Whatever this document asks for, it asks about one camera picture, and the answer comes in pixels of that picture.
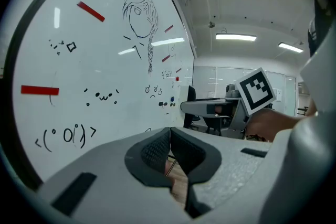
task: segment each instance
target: whiteboard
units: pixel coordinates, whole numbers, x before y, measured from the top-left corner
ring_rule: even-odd
[[[45,0],[12,89],[18,135],[41,180],[98,145],[183,126],[193,60],[172,0]]]

